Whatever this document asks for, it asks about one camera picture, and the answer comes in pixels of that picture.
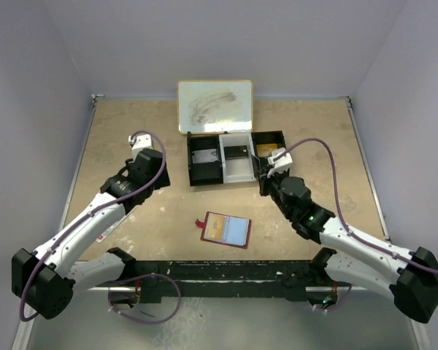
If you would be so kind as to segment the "black white three-bin organizer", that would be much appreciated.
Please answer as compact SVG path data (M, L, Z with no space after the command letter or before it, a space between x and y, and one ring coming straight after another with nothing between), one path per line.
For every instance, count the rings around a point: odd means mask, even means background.
M253 171L267 164L277 149L285 148L282 131L187 135L190 186L253 182Z

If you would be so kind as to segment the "red card holder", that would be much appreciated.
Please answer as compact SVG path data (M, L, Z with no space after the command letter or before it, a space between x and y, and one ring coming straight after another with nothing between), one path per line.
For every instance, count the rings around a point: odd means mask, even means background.
M210 241L210 240L207 240L203 237L205 223L207 221L209 213L219 214L219 213L215 213L212 211L208 211L205 214L204 219L196 219L196 221L195 221L196 227L201 229L200 239L202 241L206 241L206 242L214 243L214 244L220 244L220 245L224 245L224 246L230 246L230 247L239 248L239 249L246 249L247 248L247 246L249 244L249 240L250 240L250 232L251 232L251 227L252 227L252 220L251 219L221 214L221 215L225 216L227 219L226 227L224 230L223 240L222 241Z

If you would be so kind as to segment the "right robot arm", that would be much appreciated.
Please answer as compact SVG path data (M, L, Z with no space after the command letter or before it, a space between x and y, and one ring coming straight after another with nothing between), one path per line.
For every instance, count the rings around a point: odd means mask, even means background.
M260 194L271 197L296 233L323 246L324 259L310 267L316 284L333 280L363 287L416 322L430 321L438 306L438 261L431 251L401 248L345 224L312 200L302 178L269 166L254 176Z

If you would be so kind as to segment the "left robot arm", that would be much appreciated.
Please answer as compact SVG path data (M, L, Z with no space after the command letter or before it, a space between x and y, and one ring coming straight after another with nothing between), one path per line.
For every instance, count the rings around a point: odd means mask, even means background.
M125 219L154 191L169 185L165 150L144 148L108 178L83 212L59 233L32 251L16 252L12 293L20 298L20 320L56 317L77 291L104 283L132 283L137 262L120 248L111 248L93 260L78 260L102 233Z

